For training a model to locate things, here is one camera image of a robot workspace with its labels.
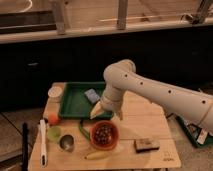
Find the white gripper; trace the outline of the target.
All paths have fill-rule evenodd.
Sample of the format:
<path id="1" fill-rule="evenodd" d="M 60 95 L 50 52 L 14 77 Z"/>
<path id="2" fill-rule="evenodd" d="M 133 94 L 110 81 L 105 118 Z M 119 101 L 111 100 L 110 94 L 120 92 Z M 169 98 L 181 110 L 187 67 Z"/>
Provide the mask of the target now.
<path id="1" fill-rule="evenodd" d="M 107 97 L 105 94 L 102 95 L 101 101 L 97 102 L 96 105 L 90 112 L 90 118 L 93 119 L 101 115 L 104 110 L 115 112 L 116 116 L 123 120 L 123 112 L 121 107 L 123 105 L 123 97 Z"/>

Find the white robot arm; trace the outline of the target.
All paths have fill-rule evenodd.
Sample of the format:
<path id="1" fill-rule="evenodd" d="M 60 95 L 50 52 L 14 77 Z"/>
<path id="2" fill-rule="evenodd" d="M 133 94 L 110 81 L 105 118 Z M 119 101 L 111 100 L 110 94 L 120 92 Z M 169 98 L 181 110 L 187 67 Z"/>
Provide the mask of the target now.
<path id="1" fill-rule="evenodd" d="M 104 111 L 112 111 L 122 119 L 123 97 L 130 91 L 213 134 L 213 95 L 142 77 L 129 59 L 107 66 L 103 77 L 106 87 L 90 112 L 91 119 Z"/>

